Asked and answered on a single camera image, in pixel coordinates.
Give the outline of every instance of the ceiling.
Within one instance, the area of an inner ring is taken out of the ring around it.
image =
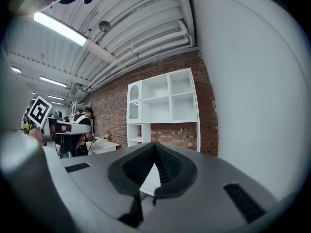
[[[179,20],[183,20],[194,38],[189,0],[93,0],[90,4],[77,0],[69,5],[56,3],[44,12],[84,34],[116,58],[151,40],[181,31]],[[102,20],[111,23],[108,33],[102,33],[98,27]],[[82,89],[110,65],[31,19],[17,18],[7,32],[7,39],[8,60],[22,70],[18,75],[23,82],[37,95],[64,98],[64,104],[85,96]],[[68,87],[44,82],[40,76],[66,83]]]

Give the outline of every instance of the brick wall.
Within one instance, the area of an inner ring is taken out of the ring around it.
[[[127,147],[126,100],[130,83],[160,74],[191,68],[200,113],[201,152],[217,156],[218,129],[214,95],[207,68],[198,51],[168,57],[124,74],[90,94],[83,102],[91,103],[94,110],[95,134],[110,134],[110,141]],[[152,124],[152,141],[166,142],[196,150],[196,124]]]

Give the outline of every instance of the hand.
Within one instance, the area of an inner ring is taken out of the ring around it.
[[[62,132],[66,132],[66,126],[65,125],[62,126]],[[51,137],[54,138],[54,136],[55,136],[55,124],[52,124],[50,126],[50,133],[51,133]],[[42,134],[40,132],[40,129],[30,130],[29,131],[29,135],[31,137],[35,138],[38,141],[40,146],[44,145],[44,140],[43,140]],[[84,145],[84,140],[85,140],[85,136],[82,135],[79,138],[79,142],[78,142],[76,148],[78,148],[79,146]]]

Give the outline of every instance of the fluorescent light fixture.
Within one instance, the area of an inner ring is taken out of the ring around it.
[[[19,68],[17,68],[17,67],[11,67],[11,69],[12,69],[14,72],[21,73],[21,69],[19,69]]]
[[[67,87],[67,85],[65,83],[60,83],[60,82],[57,82],[57,81],[54,81],[54,80],[50,80],[48,78],[44,78],[44,77],[40,77],[41,80],[44,80],[46,82],[50,82],[50,83],[53,83],[53,84],[56,84],[56,85],[59,85],[59,86],[62,86],[62,87]]]
[[[52,99],[59,99],[59,100],[64,100],[64,99],[62,99],[62,98],[58,98],[58,97],[53,97],[53,96],[50,96],[50,95],[48,95],[48,97],[49,97],[49,98],[52,98]]]
[[[57,102],[51,102],[51,103],[55,103],[55,104],[60,104],[60,105],[64,105],[63,103],[57,103]]]
[[[37,12],[34,14],[34,21],[41,23],[42,25],[62,34],[63,36],[73,40],[74,42],[78,43],[79,45],[83,46],[86,42],[86,37],[77,33],[76,31],[72,30],[65,24],[51,18],[50,16]]]

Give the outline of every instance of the cabinet door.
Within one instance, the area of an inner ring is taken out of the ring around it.
[[[141,86],[142,80],[128,85],[127,90],[127,123],[141,123]]]

